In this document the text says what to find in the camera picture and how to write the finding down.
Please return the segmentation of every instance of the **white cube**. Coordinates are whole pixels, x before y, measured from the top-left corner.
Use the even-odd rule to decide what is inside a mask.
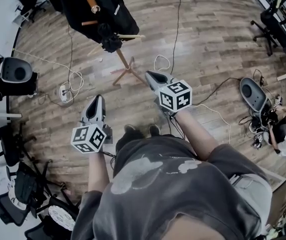
[[[106,134],[97,124],[73,129],[71,145],[83,154],[97,153],[106,138]]]
[[[178,112],[192,105],[192,88],[184,80],[170,83],[157,90],[162,107]]]

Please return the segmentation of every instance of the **shoe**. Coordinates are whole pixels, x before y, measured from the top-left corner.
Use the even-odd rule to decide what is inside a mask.
[[[131,132],[131,131],[136,131],[136,129],[131,124],[126,124],[124,126],[124,131],[127,133],[127,132]]]
[[[148,130],[149,130],[149,134],[151,135],[151,137],[160,136],[161,135],[161,130],[155,124],[151,124],[149,126]]]

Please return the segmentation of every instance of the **power strip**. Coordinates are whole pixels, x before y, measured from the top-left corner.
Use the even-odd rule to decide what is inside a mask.
[[[59,97],[61,98],[63,103],[67,103],[67,92],[68,92],[68,89],[67,89],[66,85],[63,84],[59,88]]]

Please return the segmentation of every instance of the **person wearing gray t-shirt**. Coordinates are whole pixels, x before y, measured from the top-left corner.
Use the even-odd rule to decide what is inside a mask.
[[[156,125],[144,138],[126,125],[111,182],[104,155],[90,154],[72,240],[252,240],[263,232],[272,196],[264,172],[186,109],[175,119],[189,142]]]

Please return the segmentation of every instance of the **chair base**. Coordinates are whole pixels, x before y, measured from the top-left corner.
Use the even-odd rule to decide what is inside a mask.
[[[258,38],[265,38],[267,40],[268,44],[268,50],[267,50],[267,56],[271,56],[273,54],[272,50],[272,43],[273,43],[273,48],[276,48],[278,45],[273,39],[272,35],[270,34],[270,31],[267,28],[261,27],[257,22],[251,21],[251,25],[256,25],[263,33],[256,35],[253,37],[253,41],[256,42]]]

